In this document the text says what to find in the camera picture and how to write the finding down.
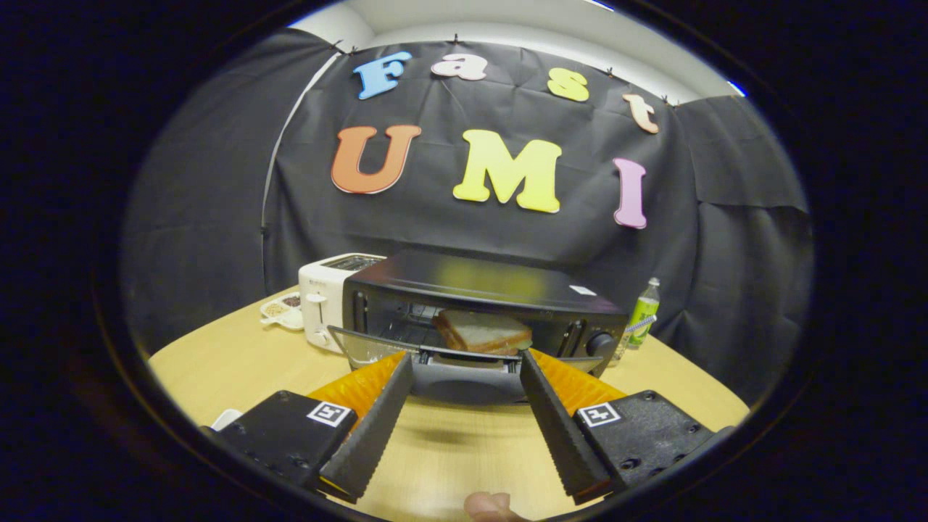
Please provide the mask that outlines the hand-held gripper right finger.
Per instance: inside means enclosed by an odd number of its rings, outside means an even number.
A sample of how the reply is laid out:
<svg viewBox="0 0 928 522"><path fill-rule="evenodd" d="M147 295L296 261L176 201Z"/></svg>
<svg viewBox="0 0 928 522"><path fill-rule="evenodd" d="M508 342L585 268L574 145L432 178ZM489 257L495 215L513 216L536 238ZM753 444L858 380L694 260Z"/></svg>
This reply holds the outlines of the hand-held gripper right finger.
<svg viewBox="0 0 928 522"><path fill-rule="evenodd" d="M523 349L519 377L568 496L580 505L636 488L729 437L653 390L624 394Z"/></svg>

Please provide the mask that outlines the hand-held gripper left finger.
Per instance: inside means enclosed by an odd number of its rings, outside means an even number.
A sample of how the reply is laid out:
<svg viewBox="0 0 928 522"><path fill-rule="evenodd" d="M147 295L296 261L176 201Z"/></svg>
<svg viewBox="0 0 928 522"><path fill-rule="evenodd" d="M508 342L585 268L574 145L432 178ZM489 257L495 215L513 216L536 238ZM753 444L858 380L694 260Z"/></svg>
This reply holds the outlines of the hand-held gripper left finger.
<svg viewBox="0 0 928 522"><path fill-rule="evenodd" d="M357 502L365 494L413 386L396 353L304 396L281 390L205 433L303 489Z"/></svg>

